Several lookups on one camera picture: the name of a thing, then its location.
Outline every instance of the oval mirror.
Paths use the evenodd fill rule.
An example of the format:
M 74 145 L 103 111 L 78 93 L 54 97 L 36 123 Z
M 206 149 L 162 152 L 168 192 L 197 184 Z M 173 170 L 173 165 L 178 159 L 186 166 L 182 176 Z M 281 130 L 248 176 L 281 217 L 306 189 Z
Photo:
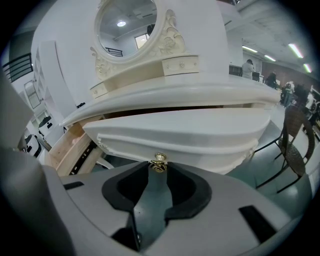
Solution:
M 112 56 L 131 55 L 147 42 L 156 19 L 152 0 L 110 0 L 103 9 L 99 41 Z

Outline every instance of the floor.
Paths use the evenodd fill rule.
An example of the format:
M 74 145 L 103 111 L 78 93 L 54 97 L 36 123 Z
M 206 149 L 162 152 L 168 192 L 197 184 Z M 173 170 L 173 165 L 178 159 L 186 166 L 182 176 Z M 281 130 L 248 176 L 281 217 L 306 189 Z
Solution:
M 277 105 L 271 112 L 271 120 L 279 127 L 283 128 L 285 109 Z M 308 139 L 302 132 L 299 132 L 294 145 L 303 155 L 307 151 Z M 269 147 L 255 153 L 253 157 L 247 158 L 241 165 L 233 169 L 227 175 L 239 179 L 249 186 L 256 188 L 268 178 L 276 174 L 282 167 L 284 158 L 280 156 L 274 158 L 280 153 L 277 145 L 272 144 Z M 120 157 L 107 155 L 105 158 L 114 167 L 119 167 L 133 163 L 134 161 Z M 94 172 L 102 171 L 101 166 L 96 165 Z M 300 216 L 307 208 L 312 199 L 310 181 L 307 175 L 303 176 L 295 185 L 277 193 L 287 184 L 293 182 L 297 176 L 288 168 L 284 173 L 272 182 L 258 189 L 292 218 Z M 141 236 L 142 251 L 147 248 L 165 229 L 163 219 L 165 210 L 172 206 L 170 190 L 166 184 L 166 175 L 154 171 L 149 172 L 148 185 L 145 188 L 139 202 L 134 208 L 136 227 Z

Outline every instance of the ceiling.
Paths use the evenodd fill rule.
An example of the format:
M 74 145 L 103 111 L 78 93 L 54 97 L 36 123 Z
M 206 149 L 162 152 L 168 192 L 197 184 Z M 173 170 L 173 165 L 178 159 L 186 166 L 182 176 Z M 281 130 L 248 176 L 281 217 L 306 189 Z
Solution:
M 277 65 L 286 66 L 305 73 L 303 64 L 309 64 L 311 77 L 319 80 L 319 62 L 314 57 L 308 36 L 301 30 L 297 21 L 282 6 L 272 0 L 241 0 L 235 6 L 239 16 L 230 18 L 222 13 L 227 33 L 242 36 L 242 44 L 257 53 L 247 52 L 265 62 L 264 55 L 274 59 Z M 298 58 L 288 44 L 295 44 L 304 58 Z
M 156 19 L 157 8 L 151 0 L 112 0 L 104 9 L 100 32 L 117 39 L 133 30 L 156 23 Z M 120 21 L 126 22 L 126 25 L 117 26 Z

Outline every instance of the ceiling light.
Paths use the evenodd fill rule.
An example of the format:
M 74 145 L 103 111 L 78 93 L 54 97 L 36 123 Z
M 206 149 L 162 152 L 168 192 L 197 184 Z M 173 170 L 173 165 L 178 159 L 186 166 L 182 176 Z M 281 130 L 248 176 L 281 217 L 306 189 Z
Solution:
M 302 54 L 293 43 L 289 43 L 289 46 L 294 51 L 294 53 L 298 56 L 298 58 L 303 58 Z
M 120 21 L 117 24 L 118 27 L 123 27 L 124 25 L 126 25 L 126 22 L 124 22 L 124 21 Z
M 257 53 L 256 50 L 251 49 L 251 48 L 249 48 L 249 47 L 246 47 L 246 46 L 243 46 L 243 45 L 242 45 L 242 48 L 247 49 L 247 50 L 249 50 L 249 51 L 251 51 L 251 52 Z
M 268 56 L 268 55 L 264 55 L 264 57 L 266 57 L 267 59 L 269 59 L 269 60 L 271 60 L 271 61 L 273 61 L 273 62 L 275 62 L 275 61 L 276 61 L 274 58 L 271 58 L 271 57 L 270 57 L 270 56 Z
M 312 70 L 311 70 L 311 68 L 309 67 L 308 64 L 303 64 L 303 66 L 304 66 L 305 70 L 306 70 L 308 73 L 311 73 L 311 72 L 312 72 Z

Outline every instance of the white vanity table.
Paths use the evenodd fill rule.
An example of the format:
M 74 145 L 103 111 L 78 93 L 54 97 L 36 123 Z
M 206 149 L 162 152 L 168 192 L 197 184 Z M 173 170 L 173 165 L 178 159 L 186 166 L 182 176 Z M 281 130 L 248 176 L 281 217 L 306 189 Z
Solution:
M 109 23 L 114 20 L 108 19 L 108 15 L 114 11 L 116 2 L 103 0 L 97 9 L 94 45 L 90 50 L 101 83 L 89 88 L 94 98 L 91 102 L 60 123 L 73 125 L 70 130 L 77 127 L 78 131 L 74 131 L 74 136 L 64 135 L 57 143 L 60 147 L 69 145 L 63 158 L 54 156 L 55 152 L 61 154 L 62 149 L 53 147 L 51 157 L 56 167 L 66 160 L 72 163 L 66 171 L 58 173 L 72 174 L 72 166 L 83 156 L 91 140 L 98 145 L 93 150 L 97 157 L 104 152 L 151 161 L 155 154 L 163 153 L 167 161 L 220 174 L 241 164 L 255 150 L 270 121 L 268 110 L 280 100 L 279 94 L 259 82 L 228 75 L 228 67 L 225 73 L 215 72 L 214 65 L 208 67 L 210 62 L 220 62 L 219 58 L 211 58 L 212 52 L 217 57 L 228 53 L 224 48 L 208 48 L 210 54 L 197 54 L 195 43 L 190 42 L 189 47 L 189 41 L 178 31 L 175 10 L 168 9 L 160 0 L 153 1 L 156 18 L 150 19 L 156 22 L 145 44 L 129 55 L 125 51 L 122 57 L 111 55 L 104 49 L 106 41 L 101 42 L 101 30 L 111 28 Z M 199 20 L 183 20 L 180 27 L 203 26 Z M 150 25 L 141 22 L 139 25 L 147 32 Z M 121 39 L 131 32 L 119 36 L 115 31 L 120 30 L 104 33 L 117 35 L 112 44 L 120 47 Z M 210 40 L 214 32 L 208 31 L 201 40 Z

